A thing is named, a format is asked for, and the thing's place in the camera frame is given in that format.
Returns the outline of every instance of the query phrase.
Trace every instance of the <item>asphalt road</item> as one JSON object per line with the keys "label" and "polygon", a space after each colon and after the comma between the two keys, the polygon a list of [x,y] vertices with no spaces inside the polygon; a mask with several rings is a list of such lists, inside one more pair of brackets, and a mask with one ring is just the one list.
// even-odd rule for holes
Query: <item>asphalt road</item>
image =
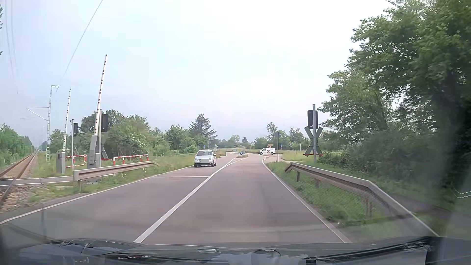
{"label": "asphalt road", "polygon": [[1,237],[12,245],[44,235],[145,244],[342,242],[273,176],[263,156],[236,156],[22,216],[0,226]]}

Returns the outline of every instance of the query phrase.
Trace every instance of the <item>white lane marking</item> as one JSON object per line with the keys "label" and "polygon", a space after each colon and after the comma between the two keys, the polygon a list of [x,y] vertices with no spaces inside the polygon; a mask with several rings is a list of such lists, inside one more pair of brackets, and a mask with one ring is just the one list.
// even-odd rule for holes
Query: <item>white lane marking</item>
{"label": "white lane marking", "polygon": [[272,173],[272,175],[287,189],[289,192],[291,192],[292,195],[296,197],[312,214],[314,214],[319,220],[321,220],[322,223],[327,226],[327,228],[330,229],[340,240],[342,240],[344,243],[352,243],[350,239],[348,239],[342,232],[340,232],[335,226],[333,226],[330,222],[324,220],[322,215],[317,212],[311,205],[307,204],[296,192],[294,192],[290,187],[288,187],[273,171],[271,171],[267,165],[263,162],[265,159],[262,160],[262,164],[265,166],[265,168]]}
{"label": "white lane marking", "polygon": [[40,211],[42,211],[42,210],[46,210],[46,209],[49,209],[49,208],[52,208],[52,207],[56,207],[56,206],[62,205],[62,204],[64,204],[64,203],[72,202],[72,201],[75,201],[75,200],[78,200],[78,199],[81,199],[81,198],[85,198],[85,197],[92,196],[92,195],[95,195],[95,194],[99,194],[99,193],[102,193],[102,192],[105,192],[105,191],[113,190],[113,189],[116,189],[116,188],[119,188],[119,187],[122,187],[122,186],[126,186],[126,185],[129,185],[129,184],[133,184],[133,183],[136,183],[136,182],[139,182],[139,181],[142,181],[142,180],[146,180],[146,179],[148,179],[148,178],[152,178],[152,177],[159,176],[159,175],[162,175],[162,174],[167,174],[167,173],[170,173],[170,172],[175,172],[175,171],[182,170],[182,169],[189,168],[189,167],[192,167],[192,166],[182,167],[182,168],[175,169],[175,170],[172,170],[172,171],[169,171],[169,172],[161,173],[161,174],[158,174],[158,175],[154,175],[154,176],[150,176],[150,177],[143,178],[143,179],[140,179],[140,180],[136,180],[136,181],[133,181],[133,182],[130,182],[130,183],[127,183],[127,184],[123,184],[123,185],[120,185],[120,186],[116,186],[116,187],[113,187],[113,188],[109,188],[109,189],[107,189],[107,190],[97,191],[97,192],[90,193],[90,194],[87,194],[87,195],[83,195],[83,196],[80,196],[80,197],[77,197],[77,198],[73,198],[73,199],[66,200],[66,201],[63,201],[63,202],[59,202],[59,203],[56,203],[56,204],[53,204],[53,205],[49,205],[49,206],[43,207],[43,208],[41,208],[41,209],[36,209],[36,210],[34,210],[34,211],[27,212],[27,213],[24,213],[24,214],[22,214],[22,215],[17,215],[17,216],[14,216],[14,217],[5,219],[5,220],[1,221],[0,224],[4,224],[4,223],[6,223],[6,222],[10,222],[10,221],[15,220],[15,219],[17,219],[17,218],[20,218],[20,217],[23,217],[23,216],[27,216],[27,215],[30,215],[30,214],[34,214],[34,213],[40,212]]}
{"label": "white lane marking", "polygon": [[186,195],[179,203],[177,203],[172,209],[170,209],[168,212],[166,212],[162,217],[159,218],[154,224],[152,224],[147,230],[144,231],[136,240],[134,240],[135,243],[142,243],[159,225],[161,225],[167,218],[170,217],[171,214],[173,214],[183,203],[185,203],[193,194],[195,194],[206,182],[208,182],[217,172],[222,170],[223,168],[227,167],[228,165],[231,164],[231,161],[229,161],[227,164],[222,166],[220,169],[216,170],[213,174],[211,174],[207,179],[205,179],[201,184],[199,184],[194,190],[192,190],[188,195]]}
{"label": "white lane marking", "polygon": [[152,176],[151,178],[207,178],[209,176]]}

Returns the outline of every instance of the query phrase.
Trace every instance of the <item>metal guardrail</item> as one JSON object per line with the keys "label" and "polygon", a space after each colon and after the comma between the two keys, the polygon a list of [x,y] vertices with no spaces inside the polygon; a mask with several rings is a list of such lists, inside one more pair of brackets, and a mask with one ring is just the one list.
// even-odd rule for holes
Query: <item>metal guardrail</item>
{"label": "metal guardrail", "polygon": [[0,181],[0,186],[9,186],[10,184],[7,183],[7,181],[13,182],[11,186],[54,184],[54,183],[62,183],[62,182],[81,181],[81,180],[87,180],[90,178],[100,177],[104,175],[145,168],[149,166],[158,166],[158,164],[154,161],[144,161],[144,162],[116,165],[116,166],[87,168],[87,169],[75,170],[72,176],[17,179],[14,182],[12,180],[2,180]]}
{"label": "metal guardrail", "polygon": [[380,206],[391,220],[395,219],[400,222],[399,225],[403,228],[407,228],[409,233],[414,235],[431,234],[438,236],[433,229],[417,218],[411,211],[407,210],[403,205],[369,180],[295,162],[291,162],[285,169],[286,172],[290,172],[291,170],[298,172],[298,180],[300,173],[308,174],[317,180],[328,182],[340,189],[368,198],[369,201]]}

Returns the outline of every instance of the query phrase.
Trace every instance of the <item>railway crossing sign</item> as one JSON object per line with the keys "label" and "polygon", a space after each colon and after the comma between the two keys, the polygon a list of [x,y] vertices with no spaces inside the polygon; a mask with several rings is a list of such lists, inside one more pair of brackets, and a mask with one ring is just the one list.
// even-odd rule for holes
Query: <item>railway crossing sign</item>
{"label": "railway crossing sign", "polygon": [[[311,144],[308,146],[308,149],[306,150],[306,152],[304,153],[305,156],[309,156],[309,155],[313,155],[314,153],[311,154],[312,152],[312,146],[313,146],[313,141],[314,141],[314,136],[312,135],[312,132],[311,130],[309,129],[309,126],[306,126],[304,127],[304,130],[306,131],[306,133],[308,134],[308,137],[309,139],[311,139]],[[321,132],[322,132],[323,128],[322,127],[319,127],[319,129],[316,131],[316,139],[319,138],[319,136],[321,135]],[[323,155],[322,151],[321,151],[321,148],[319,147],[319,145],[316,144],[316,153],[318,155]]]}

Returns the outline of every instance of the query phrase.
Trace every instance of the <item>white van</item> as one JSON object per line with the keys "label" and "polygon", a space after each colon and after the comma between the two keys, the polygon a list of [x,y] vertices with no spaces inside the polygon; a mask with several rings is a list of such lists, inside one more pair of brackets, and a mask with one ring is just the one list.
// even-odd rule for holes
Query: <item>white van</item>
{"label": "white van", "polygon": [[276,154],[276,150],[273,147],[265,147],[264,149],[259,151],[259,154],[261,155],[268,155],[268,154]]}

